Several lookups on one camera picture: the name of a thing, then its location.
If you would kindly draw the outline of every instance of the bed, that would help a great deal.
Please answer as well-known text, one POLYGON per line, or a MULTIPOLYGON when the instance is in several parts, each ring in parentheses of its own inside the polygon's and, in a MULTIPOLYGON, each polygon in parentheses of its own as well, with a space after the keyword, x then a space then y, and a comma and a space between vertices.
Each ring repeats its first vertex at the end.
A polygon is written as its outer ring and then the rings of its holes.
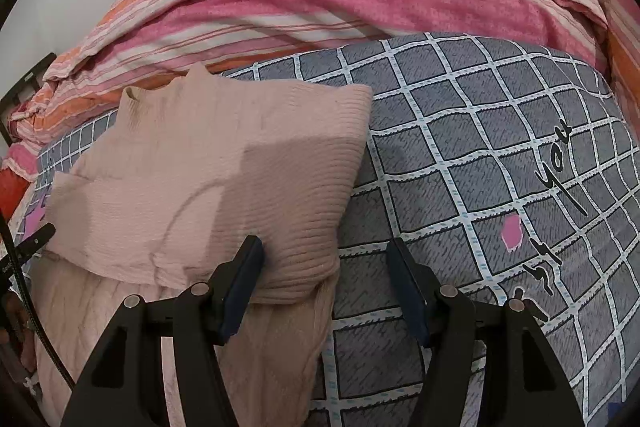
MULTIPOLYGON (((367 150, 338 232, 333 331, 306 424, 408 421, 430 353, 409 337, 385 276, 382 251, 401 235, 419 262, 472 298, 523 299, 586 424, 606 425, 640 377, 633 89, 619 74, 616 99, 607 67, 530 42, 435 30, 383 36, 220 66, 248 81, 364 82, 374 91, 367 150), (566 157, 547 187, 541 173, 554 142, 566 157), (479 191, 478 176, 492 190, 479 191), (429 210, 434 199, 445 203, 429 210)), ((53 73, 68 66, 60 64, 53 73)), ((40 152, 27 214, 46 204, 53 173, 67 172, 117 110, 111 102, 78 118, 40 152)), ((17 243, 23 235, 24 222, 17 243)), ((479 345, 464 425, 475 424, 483 364, 479 345)))

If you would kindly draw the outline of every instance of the orange stripe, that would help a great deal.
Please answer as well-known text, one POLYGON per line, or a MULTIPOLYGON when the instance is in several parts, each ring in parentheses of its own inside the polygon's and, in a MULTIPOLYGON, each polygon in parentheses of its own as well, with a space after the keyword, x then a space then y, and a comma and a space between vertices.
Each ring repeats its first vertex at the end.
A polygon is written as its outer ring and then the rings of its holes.
POLYGON ((633 94, 636 103, 640 100, 640 71, 628 56, 616 36, 609 32, 609 57, 618 72, 617 79, 633 94))
POLYGON ((274 58, 286 57, 292 53, 304 53, 316 50, 317 47, 312 44, 302 44, 296 46, 295 50, 281 50, 277 52, 266 52, 251 55, 250 57, 233 57, 227 58, 222 62, 217 62, 210 66, 207 66, 209 73, 222 73, 222 71, 232 70, 234 68, 242 68, 244 66, 250 66, 254 62, 260 62, 262 60, 272 60, 274 58))

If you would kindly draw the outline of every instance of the checkered pattern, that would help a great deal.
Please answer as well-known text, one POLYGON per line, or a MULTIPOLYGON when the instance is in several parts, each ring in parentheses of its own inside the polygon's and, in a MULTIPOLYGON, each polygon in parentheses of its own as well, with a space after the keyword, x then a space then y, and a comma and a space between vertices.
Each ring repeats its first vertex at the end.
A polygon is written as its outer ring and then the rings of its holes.
MULTIPOLYGON (((386 275, 383 250, 398 235, 441 282, 472 298, 522 298, 585 421, 606 423, 607 403, 623 401, 638 379, 640 151, 599 73, 538 46, 426 33, 226 74, 374 91, 367 150, 338 231, 342 268, 308 426, 408 422, 430 352, 408 334, 386 275), (572 127, 568 145, 556 134, 561 120, 572 127), (543 163, 565 192, 536 177, 543 163), (524 240, 508 249, 504 223, 515 214, 524 240)), ((52 172, 68 171, 115 116, 41 153, 32 204, 52 172)), ((483 355, 479 343, 464 425, 478 414, 483 355)))

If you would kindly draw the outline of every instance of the metal screw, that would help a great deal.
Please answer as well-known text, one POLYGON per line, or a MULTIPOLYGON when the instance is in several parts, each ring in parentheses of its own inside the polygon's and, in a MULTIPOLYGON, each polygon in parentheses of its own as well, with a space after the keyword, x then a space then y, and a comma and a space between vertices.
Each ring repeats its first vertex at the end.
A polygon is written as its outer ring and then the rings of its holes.
POLYGON ((520 299, 511 299, 509 301, 509 308, 511 308, 515 312, 523 312, 524 302, 522 302, 520 299))
POLYGON ((209 285, 206 282, 196 282, 191 287, 191 294, 195 295, 196 297, 200 295, 204 295, 208 291, 209 291, 209 285))
POLYGON ((443 297, 453 298, 458 295, 458 289, 455 286, 446 284, 444 286, 440 286, 440 294, 443 297))
POLYGON ((135 308, 138 304, 140 304, 140 296, 138 295, 129 295, 124 299, 125 308, 135 308))

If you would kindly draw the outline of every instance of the pink heart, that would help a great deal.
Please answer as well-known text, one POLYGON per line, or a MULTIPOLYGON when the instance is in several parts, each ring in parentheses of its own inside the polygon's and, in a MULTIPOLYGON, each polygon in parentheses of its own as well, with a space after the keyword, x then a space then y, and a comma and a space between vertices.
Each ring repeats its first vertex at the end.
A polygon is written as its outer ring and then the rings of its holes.
POLYGON ((38 206, 34 208, 29 214, 24 216, 24 238, 30 237, 31 234, 36 232, 40 228, 40 222, 44 217, 44 196, 39 201, 38 206))
POLYGON ((507 247, 507 252, 511 253, 522 245, 524 234, 520 225, 520 216, 511 214, 504 218, 502 224, 502 242, 507 247))

